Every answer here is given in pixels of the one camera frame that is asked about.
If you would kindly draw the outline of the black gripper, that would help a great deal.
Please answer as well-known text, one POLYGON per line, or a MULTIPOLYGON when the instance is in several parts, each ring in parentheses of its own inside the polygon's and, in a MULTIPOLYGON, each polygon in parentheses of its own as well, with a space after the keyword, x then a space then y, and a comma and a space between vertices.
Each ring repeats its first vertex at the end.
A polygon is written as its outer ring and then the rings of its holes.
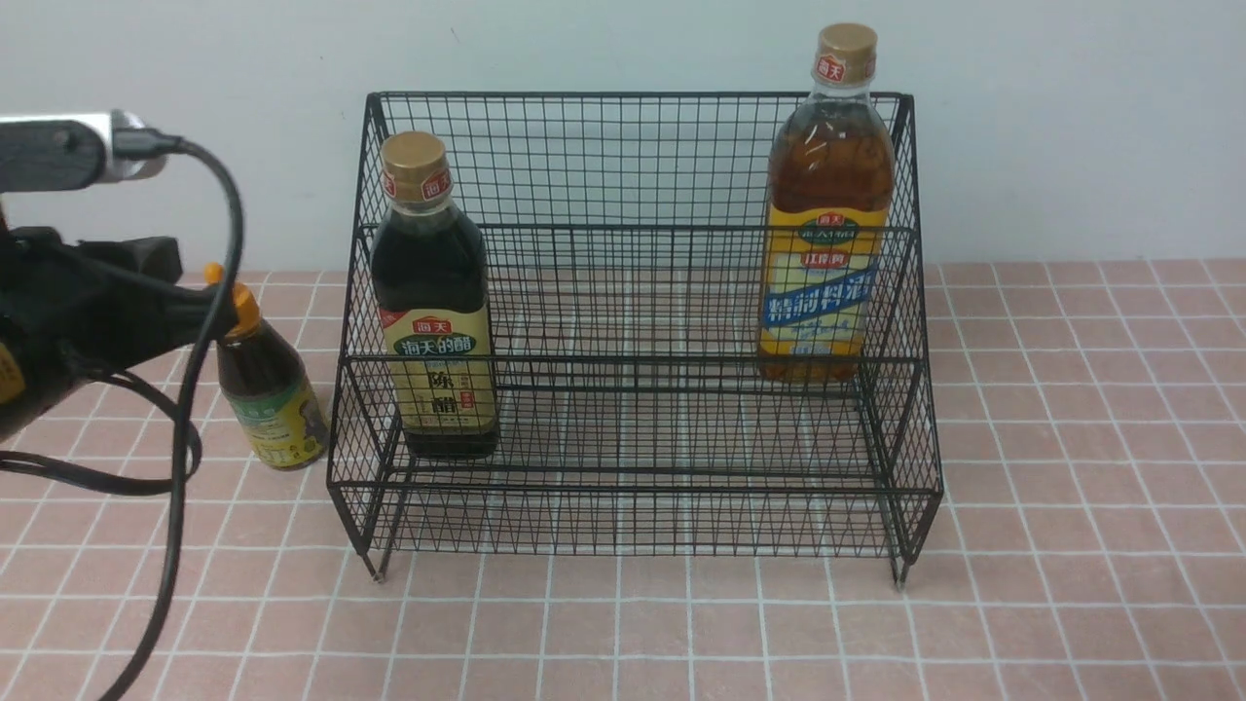
POLYGON ((2 440, 93 372, 130 371, 238 324, 221 285, 182 288, 174 237, 67 243, 49 227, 2 232, 2 440))

